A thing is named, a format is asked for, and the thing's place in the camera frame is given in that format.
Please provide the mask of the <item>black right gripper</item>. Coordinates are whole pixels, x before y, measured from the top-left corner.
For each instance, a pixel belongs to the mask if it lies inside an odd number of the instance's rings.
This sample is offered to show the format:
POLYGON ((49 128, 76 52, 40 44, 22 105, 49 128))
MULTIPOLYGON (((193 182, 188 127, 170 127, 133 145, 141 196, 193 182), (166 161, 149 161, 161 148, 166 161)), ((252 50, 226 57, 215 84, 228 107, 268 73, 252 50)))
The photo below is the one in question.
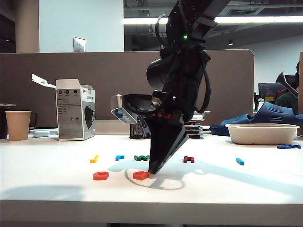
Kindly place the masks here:
POLYGON ((156 174, 187 141, 184 124, 193 117, 195 106, 171 93, 155 90, 151 98, 155 110, 148 119, 151 131, 149 173, 156 174))

